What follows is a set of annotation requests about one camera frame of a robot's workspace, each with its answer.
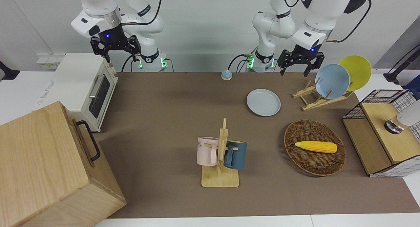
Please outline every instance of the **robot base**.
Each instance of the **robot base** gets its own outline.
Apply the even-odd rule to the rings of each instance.
[[[252,68],[248,65],[246,66],[245,72],[257,72],[257,73],[265,73],[273,71],[274,67],[276,66],[274,59],[272,59],[268,63],[262,63],[261,61],[255,60]]]
[[[159,56],[152,62],[147,63],[143,58],[137,57],[140,64],[133,68],[133,72],[166,72],[167,64],[165,61],[166,54],[161,52]]]

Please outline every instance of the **mug rack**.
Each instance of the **mug rack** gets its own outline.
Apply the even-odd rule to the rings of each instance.
[[[215,166],[201,166],[201,186],[209,187],[239,187],[239,172],[237,169],[229,169],[223,165],[223,159],[228,140],[226,118],[223,119],[223,127],[219,133],[218,160]]]

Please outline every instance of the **yellow plate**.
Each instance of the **yellow plate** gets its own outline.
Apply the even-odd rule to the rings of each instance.
[[[372,75],[372,67],[366,58],[360,55],[351,55],[339,62],[339,65],[344,67],[349,76],[351,85],[348,91],[355,91],[367,84]]]

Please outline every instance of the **mug handle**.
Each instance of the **mug handle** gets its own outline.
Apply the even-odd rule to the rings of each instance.
[[[214,153],[213,152],[214,150],[217,151],[217,145],[212,143],[211,144],[211,156],[210,156],[209,164],[212,164],[212,161],[216,160],[216,152]]]
[[[235,145],[229,145],[228,146],[228,155],[226,156],[226,165],[231,167],[232,166],[232,160],[234,157],[234,147]]]

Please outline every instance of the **dark blue mug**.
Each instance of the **dark blue mug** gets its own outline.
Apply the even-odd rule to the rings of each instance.
[[[228,140],[223,165],[230,169],[243,169],[246,155],[246,142]]]

